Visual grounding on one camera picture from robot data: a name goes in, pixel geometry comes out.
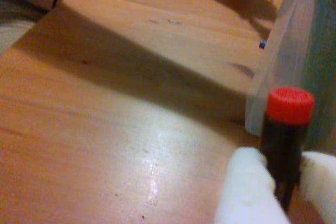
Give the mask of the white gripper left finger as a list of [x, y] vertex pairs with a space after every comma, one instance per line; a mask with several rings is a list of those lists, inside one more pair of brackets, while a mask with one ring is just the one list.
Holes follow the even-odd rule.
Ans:
[[230, 158], [213, 223], [288, 223], [274, 196], [275, 180], [256, 148], [238, 148]]

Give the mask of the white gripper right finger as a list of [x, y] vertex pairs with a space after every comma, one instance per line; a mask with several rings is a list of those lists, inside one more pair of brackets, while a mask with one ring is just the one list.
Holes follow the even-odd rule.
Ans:
[[324, 223], [335, 223], [335, 156], [302, 153], [299, 190], [312, 203]]

